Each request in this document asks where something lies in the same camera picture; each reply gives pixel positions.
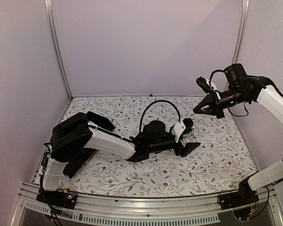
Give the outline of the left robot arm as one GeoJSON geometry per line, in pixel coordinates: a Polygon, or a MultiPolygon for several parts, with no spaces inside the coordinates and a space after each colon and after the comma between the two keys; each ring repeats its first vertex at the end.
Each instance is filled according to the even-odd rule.
{"type": "Polygon", "coordinates": [[[186,157],[200,146],[199,142],[182,144],[184,135],[192,131],[193,121],[181,119],[166,131],[159,120],[139,125],[136,136],[125,138],[113,133],[115,126],[108,118],[93,112],[77,113],[52,130],[51,140],[44,143],[49,151],[47,165],[40,179],[42,196],[50,204],[57,204],[61,195],[58,182],[67,164],[84,148],[119,156],[129,162],[140,162],[151,153],[173,150],[176,156],[186,157]]]}

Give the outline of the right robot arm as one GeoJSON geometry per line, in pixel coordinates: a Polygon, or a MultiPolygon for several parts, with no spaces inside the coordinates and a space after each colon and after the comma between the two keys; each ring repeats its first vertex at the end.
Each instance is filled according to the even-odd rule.
{"type": "MultiPolygon", "coordinates": [[[[283,127],[283,93],[268,77],[249,75],[242,64],[232,64],[225,69],[214,70],[208,79],[198,77],[197,85],[206,93],[194,107],[195,114],[224,118],[224,110],[241,103],[255,103],[263,107],[283,127]],[[215,73],[223,73],[228,83],[225,91],[219,91],[212,83],[215,73]]],[[[267,166],[239,183],[234,201],[245,205],[258,189],[283,180],[283,158],[267,166]]]]}

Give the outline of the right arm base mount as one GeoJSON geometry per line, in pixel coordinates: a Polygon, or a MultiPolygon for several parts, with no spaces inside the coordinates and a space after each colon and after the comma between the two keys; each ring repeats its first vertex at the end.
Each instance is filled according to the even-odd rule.
{"type": "Polygon", "coordinates": [[[259,197],[257,192],[246,189],[239,189],[236,192],[224,190],[217,196],[217,203],[222,210],[257,203],[258,201],[259,197]]]}

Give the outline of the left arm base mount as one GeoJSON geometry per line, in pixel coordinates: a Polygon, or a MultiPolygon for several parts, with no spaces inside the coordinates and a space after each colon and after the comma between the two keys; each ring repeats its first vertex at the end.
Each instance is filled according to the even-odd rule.
{"type": "Polygon", "coordinates": [[[41,191],[39,189],[36,200],[47,204],[49,207],[73,210],[76,206],[77,192],[69,189],[56,191],[41,191]]]}

